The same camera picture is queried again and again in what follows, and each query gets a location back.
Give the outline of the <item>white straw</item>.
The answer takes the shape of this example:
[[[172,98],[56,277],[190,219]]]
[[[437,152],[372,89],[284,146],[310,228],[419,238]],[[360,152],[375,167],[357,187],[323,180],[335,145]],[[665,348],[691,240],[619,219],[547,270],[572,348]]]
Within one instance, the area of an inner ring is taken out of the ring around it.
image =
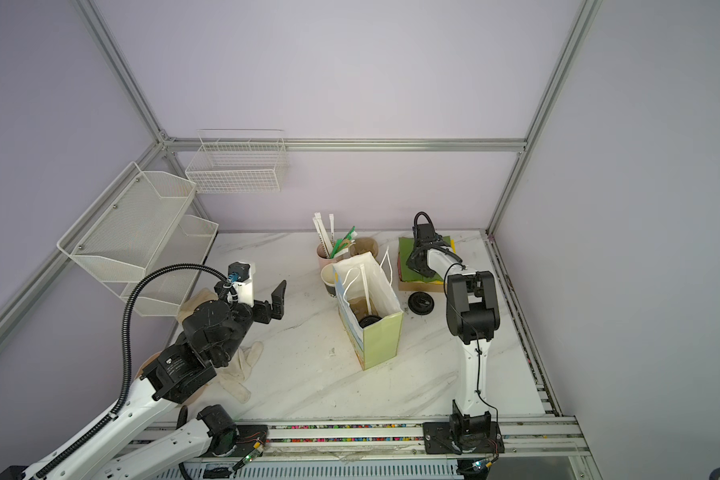
[[[369,284],[368,284],[368,278],[366,274],[366,267],[364,264],[360,265],[360,280],[363,288],[363,299],[365,302],[364,310],[362,311],[361,318],[365,319],[366,317],[369,317],[373,313],[372,309],[372,303],[370,299],[370,290],[369,290]]]

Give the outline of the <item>green paper gift bag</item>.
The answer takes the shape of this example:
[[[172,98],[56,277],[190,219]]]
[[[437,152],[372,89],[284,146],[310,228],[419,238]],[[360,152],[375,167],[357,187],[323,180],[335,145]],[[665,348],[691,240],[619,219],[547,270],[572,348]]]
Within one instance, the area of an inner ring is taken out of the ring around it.
[[[397,355],[403,311],[393,288],[395,267],[369,253],[333,265],[338,312],[362,369]]]

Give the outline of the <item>black plastic cup lid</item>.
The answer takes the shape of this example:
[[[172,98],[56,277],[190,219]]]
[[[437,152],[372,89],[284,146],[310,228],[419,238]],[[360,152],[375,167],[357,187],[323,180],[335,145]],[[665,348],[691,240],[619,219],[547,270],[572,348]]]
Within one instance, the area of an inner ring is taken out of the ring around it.
[[[381,317],[377,315],[368,315],[359,321],[359,326],[365,329],[381,320]]]

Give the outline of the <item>green napkin stack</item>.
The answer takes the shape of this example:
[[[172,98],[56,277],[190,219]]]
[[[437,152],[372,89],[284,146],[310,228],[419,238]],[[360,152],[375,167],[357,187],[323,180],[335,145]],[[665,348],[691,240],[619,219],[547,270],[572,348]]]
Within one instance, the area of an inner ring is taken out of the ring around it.
[[[412,237],[399,237],[398,238],[398,277],[401,282],[404,283],[429,283],[435,285],[442,285],[443,279],[439,275],[425,276],[422,275],[418,270],[411,268],[411,265],[423,266],[425,261],[428,259],[427,255],[430,248],[425,249],[423,252],[419,252],[414,256],[414,262],[409,263],[409,259],[416,251],[415,241]]]

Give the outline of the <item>single brown pulp cup carrier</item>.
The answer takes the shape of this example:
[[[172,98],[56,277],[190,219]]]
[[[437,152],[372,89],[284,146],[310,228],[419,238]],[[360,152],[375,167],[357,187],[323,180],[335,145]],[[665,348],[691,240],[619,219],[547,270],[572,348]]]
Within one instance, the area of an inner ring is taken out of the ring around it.
[[[358,321],[365,318],[368,312],[368,304],[365,297],[357,297],[348,301],[349,307]]]

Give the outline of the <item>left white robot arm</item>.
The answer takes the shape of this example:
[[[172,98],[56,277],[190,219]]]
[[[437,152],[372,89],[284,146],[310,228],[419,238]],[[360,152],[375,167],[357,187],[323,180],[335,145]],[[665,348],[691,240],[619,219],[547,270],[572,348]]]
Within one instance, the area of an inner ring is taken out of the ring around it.
[[[217,283],[216,299],[201,303],[182,323],[177,340],[133,372],[131,323],[143,290],[179,271],[205,272]],[[226,272],[206,265],[178,263],[147,274],[126,300],[121,321],[122,384],[115,402],[89,425],[40,461],[12,465],[2,479],[140,479],[199,456],[226,457],[247,446],[263,447],[264,434],[244,436],[221,405],[203,408],[196,417],[161,440],[123,454],[122,450],[164,413],[182,407],[230,365],[255,323],[268,324],[285,314],[287,283],[281,281],[269,300],[253,297],[252,265],[234,262]]]

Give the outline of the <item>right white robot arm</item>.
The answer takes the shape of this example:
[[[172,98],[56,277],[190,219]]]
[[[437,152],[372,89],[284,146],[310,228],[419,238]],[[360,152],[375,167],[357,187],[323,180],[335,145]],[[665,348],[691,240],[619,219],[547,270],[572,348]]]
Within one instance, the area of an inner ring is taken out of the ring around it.
[[[486,400],[482,388],[488,350],[501,323],[495,277],[489,270],[467,266],[436,231],[426,212],[414,215],[412,234],[413,248],[406,265],[425,278],[442,280],[446,325],[460,345],[449,448],[458,454],[485,448],[489,457],[496,459],[501,451],[499,410]]]

